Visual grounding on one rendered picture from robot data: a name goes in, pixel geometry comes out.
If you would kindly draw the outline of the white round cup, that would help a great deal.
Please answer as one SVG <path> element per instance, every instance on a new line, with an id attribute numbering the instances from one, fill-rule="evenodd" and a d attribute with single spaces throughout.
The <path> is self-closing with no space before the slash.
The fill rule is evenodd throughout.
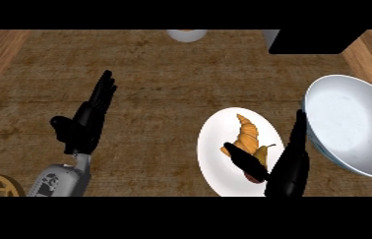
<path id="1" fill-rule="evenodd" d="M 207 30 L 169 30 L 170 37 L 179 42 L 196 42 L 207 34 Z"/>

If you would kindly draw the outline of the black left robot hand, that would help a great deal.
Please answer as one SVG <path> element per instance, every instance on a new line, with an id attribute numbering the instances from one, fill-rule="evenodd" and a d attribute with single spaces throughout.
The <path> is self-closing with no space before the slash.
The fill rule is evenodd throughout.
<path id="1" fill-rule="evenodd" d="M 82 103 L 75 117 L 54 116 L 51 118 L 49 123 L 55 129 L 57 139 L 66 144 L 66 154 L 91 154 L 98 147 L 106 115 L 117 88 L 113 72 L 107 70 L 91 98 Z"/>

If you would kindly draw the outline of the large white bowl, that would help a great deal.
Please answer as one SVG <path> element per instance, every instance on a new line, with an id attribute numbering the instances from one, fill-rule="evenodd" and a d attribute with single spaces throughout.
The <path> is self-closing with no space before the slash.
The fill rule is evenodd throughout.
<path id="1" fill-rule="evenodd" d="M 346 75 L 321 77 L 305 94 L 303 110 L 321 153 L 372 178 L 372 84 Z"/>

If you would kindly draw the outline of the yellow-green pear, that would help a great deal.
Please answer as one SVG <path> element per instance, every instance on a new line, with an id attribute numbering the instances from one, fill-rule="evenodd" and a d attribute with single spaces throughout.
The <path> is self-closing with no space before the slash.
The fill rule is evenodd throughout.
<path id="1" fill-rule="evenodd" d="M 261 162 L 261 164 L 262 164 L 263 166 L 268 166 L 268 161 L 266 161 L 266 159 L 268 159 L 268 149 L 269 149 L 269 146 L 262 146 L 262 147 L 258 149 L 258 151 L 256 151 L 256 153 L 255 153 L 255 155 L 253 155 L 253 156 L 259 159 L 259 162 Z M 246 178 L 247 178 L 247 180 L 249 180 L 250 182 L 253 182 L 253 183 L 256 183 L 256 184 L 261 183 L 261 181 L 259 181 L 252 175 L 244 174 L 244 176 L 246 176 Z"/>

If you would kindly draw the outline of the brown round wooden object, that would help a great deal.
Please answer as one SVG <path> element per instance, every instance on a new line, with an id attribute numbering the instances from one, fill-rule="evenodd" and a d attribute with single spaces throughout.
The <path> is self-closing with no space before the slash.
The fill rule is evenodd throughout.
<path id="1" fill-rule="evenodd" d="M 17 180 L 0 174 L 0 197 L 26 197 L 26 191 Z"/>

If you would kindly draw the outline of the grey appliance side panel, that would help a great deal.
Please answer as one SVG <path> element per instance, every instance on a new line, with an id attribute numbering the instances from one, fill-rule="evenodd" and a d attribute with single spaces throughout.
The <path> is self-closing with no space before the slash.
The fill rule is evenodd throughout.
<path id="1" fill-rule="evenodd" d="M 272 47 L 278 34 L 280 30 L 263 30 L 263 36 L 268 47 Z"/>

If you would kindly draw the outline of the black box appliance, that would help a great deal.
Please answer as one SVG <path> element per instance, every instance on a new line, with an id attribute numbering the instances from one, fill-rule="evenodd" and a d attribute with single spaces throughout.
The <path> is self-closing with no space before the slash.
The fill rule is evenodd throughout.
<path id="1" fill-rule="evenodd" d="M 367 29 L 278 30 L 268 45 L 271 54 L 339 54 Z"/>

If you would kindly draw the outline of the white oval plate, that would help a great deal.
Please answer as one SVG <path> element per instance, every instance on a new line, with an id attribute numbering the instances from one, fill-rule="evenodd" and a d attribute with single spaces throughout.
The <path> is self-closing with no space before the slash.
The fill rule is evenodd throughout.
<path id="1" fill-rule="evenodd" d="M 258 127 L 259 144 L 269 146 L 268 171 L 272 171 L 286 146 L 275 127 L 253 110 L 231 107 L 221 110 L 206 121 L 199 137 L 199 162 L 210 187 L 224 197 L 263 197 L 266 182 L 253 183 L 222 152 L 225 142 L 234 143 L 240 134 L 240 120 L 244 116 Z"/>

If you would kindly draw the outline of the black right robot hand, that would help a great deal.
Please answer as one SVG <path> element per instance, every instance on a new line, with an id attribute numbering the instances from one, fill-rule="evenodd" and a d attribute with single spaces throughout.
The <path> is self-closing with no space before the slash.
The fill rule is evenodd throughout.
<path id="1" fill-rule="evenodd" d="M 266 181 L 265 196 L 275 198 L 302 197 L 305 195 L 311 157 L 306 152 L 308 114 L 297 111 L 290 143 L 272 171 L 268 171 L 259 159 L 232 143 L 225 143 L 232 156 L 232 163 L 258 182 Z"/>

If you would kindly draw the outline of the golden brown croissant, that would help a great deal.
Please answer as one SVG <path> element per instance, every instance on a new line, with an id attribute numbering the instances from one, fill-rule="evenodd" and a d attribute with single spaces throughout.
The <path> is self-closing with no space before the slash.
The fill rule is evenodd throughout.
<path id="1" fill-rule="evenodd" d="M 255 154 L 259 149 L 259 130 L 253 122 L 243 116 L 237 115 L 240 121 L 240 133 L 232 143 L 247 153 Z"/>

